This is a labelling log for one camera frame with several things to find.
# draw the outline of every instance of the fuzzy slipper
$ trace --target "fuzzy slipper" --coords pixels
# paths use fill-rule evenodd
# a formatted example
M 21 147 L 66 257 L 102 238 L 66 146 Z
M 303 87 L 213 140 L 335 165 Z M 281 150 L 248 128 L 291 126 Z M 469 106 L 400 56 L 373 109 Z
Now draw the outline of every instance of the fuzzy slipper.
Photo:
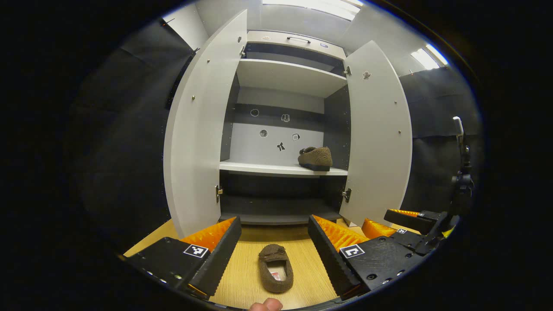
M 284 293 L 294 284 L 294 272 L 284 247 L 265 246 L 259 253 L 259 273 L 263 288 L 272 293 Z
M 300 150 L 298 163 L 305 168 L 328 172 L 332 166 L 332 155 L 328 147 L 308 147 Z

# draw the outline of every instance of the shelf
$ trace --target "shelf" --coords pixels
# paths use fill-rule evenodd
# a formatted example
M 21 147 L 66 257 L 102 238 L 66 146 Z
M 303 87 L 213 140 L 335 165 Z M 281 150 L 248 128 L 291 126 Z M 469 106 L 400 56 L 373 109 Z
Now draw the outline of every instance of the shelf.
M 235 172 L 261 173 L 261 174 L 279 174 L 279 175 L 303 175 L 303 176 L 347 176 L 347 171 L 338 168 L 330 168 L 329 172 L 317 172 L 299 164 L 291 165 L 266 165 L 231 162 L 226 160 L 219 163 L 219 169 Z
M 307 224 L 309 215 L 328 220 L 341 218 L 323 199 L 273 199 L 247 196 L 221 196 L 221 218 L 236 215 L 245 225 L 299 225 Z
M 264 59 L 241 59 L 236 69 L 240 86 L 280 90 L 327 98 L 347 85 L 330 72 Z

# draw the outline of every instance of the cabinet door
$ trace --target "cabinet door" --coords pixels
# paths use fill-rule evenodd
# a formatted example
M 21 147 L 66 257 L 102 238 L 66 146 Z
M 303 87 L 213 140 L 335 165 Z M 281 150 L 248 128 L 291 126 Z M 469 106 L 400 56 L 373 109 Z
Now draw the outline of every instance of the cabinet door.
M 357 225 L 365 217 L 385 224 L 386 209 L 399 209 L 411 169 L 411 118 L 398 76 L 371 41 L 344 60 L 351 105 L 351 151 L 340 214 Z
M 163 175 L 179 237 L 213 225 L 221 216 L 215 189 L 221 134 L 232 80 L 247 41 L 246 14 L 244 10 L 231 18 L 197 52 L 169 112 Z

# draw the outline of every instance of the label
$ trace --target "label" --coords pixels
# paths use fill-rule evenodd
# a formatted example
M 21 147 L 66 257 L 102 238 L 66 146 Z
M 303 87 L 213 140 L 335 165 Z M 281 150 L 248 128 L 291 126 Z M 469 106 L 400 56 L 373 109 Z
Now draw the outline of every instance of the label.
M 351 258 L 365 253 L 357 244 L 342 247 L 340 251 L 344 254 L 345 258 Z
M 207 248 L 191 244 L 183 253 L 202 258 L 207 253 Z

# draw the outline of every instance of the human hand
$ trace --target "human hand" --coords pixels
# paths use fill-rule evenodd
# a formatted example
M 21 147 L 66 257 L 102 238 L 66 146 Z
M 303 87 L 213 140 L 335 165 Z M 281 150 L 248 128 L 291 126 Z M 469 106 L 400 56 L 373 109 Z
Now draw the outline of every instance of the human hand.
M 249 311 L 279 311 L 283 305 L 274 298 L 267 298 L 264 303 L 254 303 L 249 307 Z

